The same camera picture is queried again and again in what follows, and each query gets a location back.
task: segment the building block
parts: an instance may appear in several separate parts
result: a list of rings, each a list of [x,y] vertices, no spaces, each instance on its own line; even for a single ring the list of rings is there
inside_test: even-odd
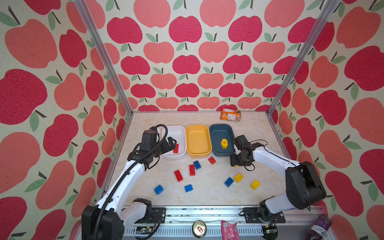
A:
[[[175,176],[176,176],[178,182],[183,181],[183,177],[181,176],[181,173],[179,170],[175,171]]]
[[[192,191],[192,190],[193,190],[193,187],[192,187],[192,185],[191,185],[191,184],[189,184],[189,185],[185,186],[184,188],[185,188],[185,192],[190,192],[190,191]]]
[[[173,153],[179,153],[179,144],[176,143],[175,149],[173,149]]]
[[[251,184],[251,188],[253,188],[254,190],[256,189],[256,188],[258,188],[260,186],[260,183],[257,181],[257,180],[255,180],[252,184]]]
[[[199,161],[193,162],[193,165],[195,165],[196,170],[201,168]]]
[[[213,165],[216,163],[216,160],[213,157],[210,157],[208,161]]]
[[[189,165],[189,175],[194,176],[195,174],[195,165]]]
[[[231,186],[231,184],[233,183],[233,179],[232,178],[228,178],[227,181],[224,182],[224,184],[229,187]]]
[[[159,195],[160,193],[162,193],[164,191],[164,189],[163,189],[163,187],[161,186],[161,185],[159,185],[159,186],[157,186],[156,188],[155,188],[155,193],[157,194],[157,195]]]
[[[235,177],[235,181],[236,181],[237,183],[239,183],[239,181],[241,181],[242,179],[243,179],[243,175],[241,175],[240,173],[237,174],[236,177]]]

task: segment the apple print fabric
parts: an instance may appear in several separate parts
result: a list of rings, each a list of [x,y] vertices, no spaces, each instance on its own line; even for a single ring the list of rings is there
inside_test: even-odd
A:
[[[321,9],[305,11],[312,0],[97,1],[133,111],[267,110]],[[318,51],[333,24],[322,34]],[[297,81],[308,74],[305,62]]]
[[[272,114],[291,158],[315,164],[337,239],[384,239],[383,6],[339,2]]]
[[[86,2],[106,26],[104,4]],[[127,113],[74,2],[5,0],[0,12],[0,240],[73,240]]]

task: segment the green leaf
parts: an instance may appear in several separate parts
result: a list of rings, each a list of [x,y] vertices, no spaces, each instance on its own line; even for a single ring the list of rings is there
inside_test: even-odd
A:
[[[155,70],[155,72],[157,72],[158,74],[162,74],[162,73],[161,73],[161,70],[158,69],[158,68],[153,68],[153,70]]]
[[[306,9],[306,10],[312,10],[314,9],[315,7],[319,6],[321,4],[322,0],[316,0],[314,1],[313,3],[311,3],[311,5],[309,5],[309,7]]]
[[[214,41],[214,37],[212,36],[212,34],[210,34],[210,33],[205,33],[205,36],[207,37],[207,39],[208,39],[209,41],[211,41],[211,42]]]
[[[324,128],[324,124],[325,124],[324,118],[321,117],[319,120],[319,125],[320,125],[321,130]]]
[[[356,100],[359,94],[359,86],[355,83],[351,87],[351,97],[353,100]]]
[[[75,199],[77,198],[77,194],[73,194],[72,196],[70,196],[67,200],[67,202],[65,203],[65,205],[68,205],[70,203],[72,203]]]
[[[149,34],[149,33],[146,33],[145,34],[146,36],[147,36],[147,38],[150,40],[150,41],[152,41],[152,42],[156,42],[156,38],[152,35],[152,34]]]
[[[206,73],[211,73],[211,69],[209,69],[209,68],[207,68],[207,67],[203,67],[203,69],[204,69],[204,71],[205,71]]]
[[[312,58],[312,60],[314,60],[315,57],[316,57],[316,49],[313,48],[313,49],[312,49],[312,52],[311,52],[311,58]]]
[[[231,48],[231,50],[236,50],[236,49],[238,49],[240,46],[241,46],[241,43],[236,43],[236,44]]]
[[[337,207],[336,199],[334,197],[331,198],[331,207],[332,210],[335,211]]]
[[[315,93],[315,92],[309,92],[308,94],[307,94],[307,96],[308,97],[314,97],[314,96],[316,96],[317,94]]]
[[[173,5],[173,10],[179,9],[183,5],[183,0],[177,0]]]
[[[180,51],[181,49],[183,49],[185,46],[185,43],[180,43],[177,48],[176,48],[176,51]]]
[[[87,44],[88,46],[90,46],[91,48],[94,48],[94,47],[95,47],[95,45],[93,45],[93,43],[92,43],[90,40],[86,40],[85,42],[86,42],[86,44]]]
[[[105,10],[111,11],[114,6],[115,6],[115,1],[114,0],[108,0],[107,4],[105,5]]]
[[[77,115],[78,118],[86,118],[87,117],[87,114],[82,112],[82,113],[79,113],[79,115]]]
[[[73,145],[70,144],[70,145],[68,146],[68,157],[69,157],[69,158],[72,158],[72,155],[73,155]]]
[[[384,7],[384,0],[381,0],[381,1],[379,1],[378,3],[376,3],[376,4],[371,8],[371,12],[378,11],[378,10],[382,9],[383,7]]]
[[[124,43],[123,45],[121,45],[120,51],[125,52],[127,49],[128,49],[128,43]]]
[[[83,65],[81,63],[79,64],[79,73],[80,73],[80,77],[83,76],[84,68],[83,68]]]
[[[47,80],[48,82],[53,83],[53,84],[60,84],[61,83],[60,78],[58,78],[56,76],[49,76],[45,80]]]
[[[33,112],[29,117],[29,125],[31,126],[33,132],[36,131],[37,127],[39,126],[39,116],[36,112]]]
[[[264,38],[267,42],[272,42],[272,36],[269,33],[264,33]]]
[[[275,77],[274,79],[272,79],[272,81],[274,81],[274,80],[279,80],[279,79],[282,78],[283,76],[284,76],[284,74],[278,75],[277,77]]]
[[[251,0],[244,0],[244,1],[240,4],[239,9],[245,9],[250,3],[251,3]]]
[[[338,10],[338,15],[339,17],[343,17],[344,14],[344,9],[345,9],[345,4],[343,2],[340,3],[339,10]]]
[[[10,16],[5,13],[0,12],[0,22],[4,23],[7,26],[18,26],[19,24]]]
[[[34,182],[32,182],[26,189],[24,192],[32,192],[33,190],[36,190],[38,189],[39,187],[41,187],[45,182],[45,179],[39,179],[39,180],[36,180]]]
[[[326,169],[325,166],[321,162],[315,162],[315,164],[320,169]]]
[[[92,164],[92,175],[95,175],[96,164]]]
[[[287,52],[295,50],[299,45],[300,45],[300,43],[296,43],[296,44],[290,46],[290,48],[288,48]]]
[[[351,141],[344,142],[344,145],[347,146],[350,149],[361,149],[360,145],[358,145],[355,142],[351,142]]]
[[[48,23],[49,23],[49,27],[51,28],[51,30],[55,29],[56,20],[55,20],[55,17],[53,16],[52,12],[50,12],[48,14]]]
[[[232,73],[232,74],[229,74],[228,75],[228,77],[225,79],[225,80],[228,80],[228,79],[231,79],[231,78],[233,78],[233,76],[234,76],[235,74],[234,73]]]
[[[337,63],[344,61],[345,59],[346,59],[346,57],[344,57],[344,56],[338,56],[338,57],[335,57],[335,59],[332,61],[332,63],[337,64]]]
[[[369,193],[369,196],[371,197],[371,199],[373,201],[376,201],[377,199],[377,196],[379,195],[379,191],[377,189],[377,186],[376,184],[374,183],[371,183],[368,187],[368,193]]]

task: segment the yellow tray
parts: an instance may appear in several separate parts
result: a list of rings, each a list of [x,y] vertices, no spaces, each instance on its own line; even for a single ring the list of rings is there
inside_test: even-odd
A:
[[[185,130],[187,152],[191,157],[207,157],[212,151],[209,129],[206,125],[190,125]]]

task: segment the bottle label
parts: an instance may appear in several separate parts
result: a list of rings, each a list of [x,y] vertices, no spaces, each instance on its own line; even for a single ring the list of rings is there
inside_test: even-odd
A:
[[[324,237],[325,233],[327,232],[327,230],[325,230],[324,228],[322,228],[321,226],[318,226],[318,225],[313,225],[311,227],[311,229],[315,232],[317,232],[319,235],[321,235],[322,237]]]

